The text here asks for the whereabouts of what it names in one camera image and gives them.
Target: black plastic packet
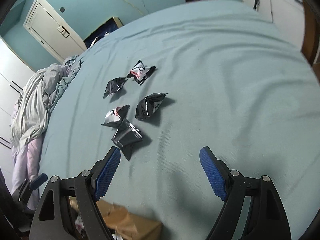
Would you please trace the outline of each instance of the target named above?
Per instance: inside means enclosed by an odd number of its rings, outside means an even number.
[[[123,119],[126,118],[129,108],[130,105],[126,105],[110,110],[109,112],[107,112],[104,123],[102,125],[118,128],[121,125]]]
[[[127,80],[127,78],[114,78],[113,80],[110,80],[107,84],[106,91],[104,92],[103,99],[119,91]]]
[[[148,119],[161,105],[167,93],[153,93],[143,98],[136,108],[136,119]]]
[[[112,141],[129,161],[131,159],[133,144],[141,142],[142,135],[132,123],[124,119],[113,136]]]
[[[156,70],[155,66],[145,67],[141,60],[139,60],[136,65],[130,70],[127,78],[134,77],[135,81],[142,85],[148,77]]]

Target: silver screw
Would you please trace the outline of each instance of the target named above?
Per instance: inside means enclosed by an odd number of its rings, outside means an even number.
[[[90,171],[88,171],[88,170],[85,170],[85,171],[81,172],[81,175],[84,176],[84,177],[88,176],[89,174],[90,174]]]
[[[232,170],[232,171],[230,171],[230,173],[231,173],[232,176],[238,176],[239,175],[239,171],[237,171],[237,170]]]
[[[51,177],[50,181],[51,182],[56,182],[58,180],[58,177],[57,176],[53,176]]]
[[[266,181],[266,182],[270,181],[270,178],[269,178],[268,176],[266,176],[266,175],[263,176],[262,179],[263,179],[264,181]]]

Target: bed sheet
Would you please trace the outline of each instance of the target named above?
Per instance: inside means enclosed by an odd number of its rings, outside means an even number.
[[[269,175],[292,239],[306,230],[320,202],[320,88],[272,23],[239,2],[193,2],[121,27],[80,59],[52,113],[40,172],[64,179],[90,169],[113,146],[106,113],[130,104],[144,141],[129,162],[122,156],[103,199],[160,220],[162,239],[205,239],[223,205],[199,162],[209,146],[244,176]],[[138,60],[157,70],[103,99],[107,82]],[[154,92],[169,94],[149,121],[136,120],[138,102]]]

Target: crumpled blanket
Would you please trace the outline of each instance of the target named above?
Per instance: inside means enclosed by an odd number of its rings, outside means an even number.
[[[14,106],[10,125],[14,163],[11,193],[24,179],[34,180],[38,176],[43,133],[57,101],[80,70],[81,62],[74,64],[77,57],[68,57],[62,65],[52,64],[38,70],[28,80]],[[38,200],[39,193],[35,190],[28,208],[34,210]]]

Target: yellow cable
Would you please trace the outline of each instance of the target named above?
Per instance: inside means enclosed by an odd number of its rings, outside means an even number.
[[[127,1],[127,0],[123,0],[123,1],[126,2],[126,3],[128,3],[128,4],[130,4],[133,8],[135,8],[136,10],[138,10],[141,15],[144,15],[144,13],[143,13],[142,11],[140,11],[137,7],[135,7],[132,3],[130,3],[130,2]]]

